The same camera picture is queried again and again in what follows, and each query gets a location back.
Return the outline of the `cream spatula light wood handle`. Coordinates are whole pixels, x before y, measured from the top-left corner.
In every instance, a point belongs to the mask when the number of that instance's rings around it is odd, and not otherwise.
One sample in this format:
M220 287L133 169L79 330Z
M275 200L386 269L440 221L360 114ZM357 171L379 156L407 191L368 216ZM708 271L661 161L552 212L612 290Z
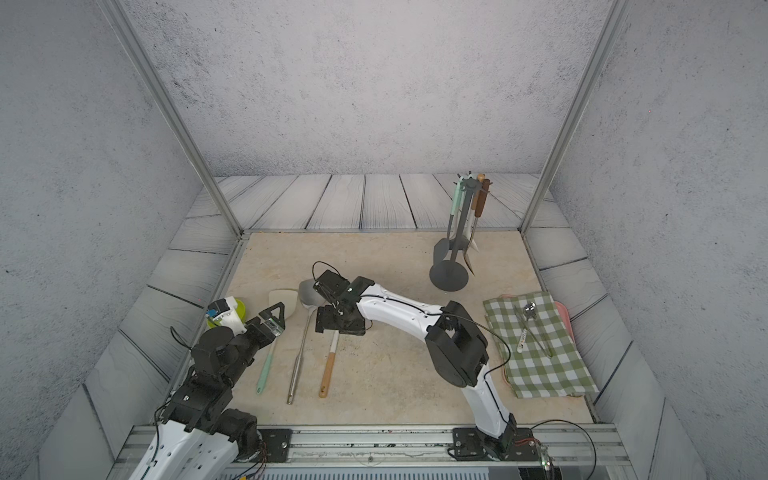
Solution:
M340 333L335 331L332 337L330 350L326 359L325 369L318 392L318 396L320 398L326 398L329 394L339 337Z

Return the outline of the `grey spatula mint handle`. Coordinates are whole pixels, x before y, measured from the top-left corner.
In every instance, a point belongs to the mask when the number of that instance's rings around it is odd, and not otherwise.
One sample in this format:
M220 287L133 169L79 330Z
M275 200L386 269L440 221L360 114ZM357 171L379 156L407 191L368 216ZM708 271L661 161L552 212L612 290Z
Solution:
M434 246L433 249L433 264L436 265L437 263L444 260L446 254L450 251L450 245L451 245L451 232L452 228L454 226L454 219L457 216L461 203L464 199L464 177L460 176L458 181L455 184L454 194L452 197L452 207L451 212L449 216L448 226L446 230L446 235L444 238L441 238L437 244Z

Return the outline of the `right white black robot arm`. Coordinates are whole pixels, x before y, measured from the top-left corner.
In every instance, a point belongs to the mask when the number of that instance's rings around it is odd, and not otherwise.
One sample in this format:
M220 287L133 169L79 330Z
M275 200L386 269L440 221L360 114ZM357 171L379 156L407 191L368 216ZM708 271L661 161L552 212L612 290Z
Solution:
M316 320L319 332L362 336L367 323L380 322L423 341L437 374L466 398L485 454L496 460L508 457L517 422L493 382L488 340L461 304L418 302L371 279L349 281L330 269L314 281L313 289L327 302Z

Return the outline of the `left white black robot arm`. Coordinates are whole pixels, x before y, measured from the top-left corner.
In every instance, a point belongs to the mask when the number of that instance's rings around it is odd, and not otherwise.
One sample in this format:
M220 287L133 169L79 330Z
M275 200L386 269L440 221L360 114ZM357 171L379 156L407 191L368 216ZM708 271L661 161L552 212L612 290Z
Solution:
M259 350L285 330L277 302L236 332L216 326L191 349L182 384L155 414L155 435L133 479L216 479L233 463L250 463L239 479L256 479L288 460L290 429L262 429L257 417L229 407L233 388Z

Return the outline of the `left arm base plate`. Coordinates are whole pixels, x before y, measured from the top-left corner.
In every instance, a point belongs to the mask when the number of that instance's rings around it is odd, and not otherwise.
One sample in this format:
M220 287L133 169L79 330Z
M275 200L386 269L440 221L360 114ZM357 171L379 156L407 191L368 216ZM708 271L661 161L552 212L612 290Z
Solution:
M290 428L259 428L246 431L238 443L238 462L285 463L291 444Z

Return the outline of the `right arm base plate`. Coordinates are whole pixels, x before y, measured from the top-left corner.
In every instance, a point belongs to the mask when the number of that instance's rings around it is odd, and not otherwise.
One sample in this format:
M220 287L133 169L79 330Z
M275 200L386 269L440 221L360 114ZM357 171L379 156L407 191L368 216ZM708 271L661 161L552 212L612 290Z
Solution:
M541 454L531 429L507 431L500 438L477 428L454 428L448 455L457 461L538 462Z

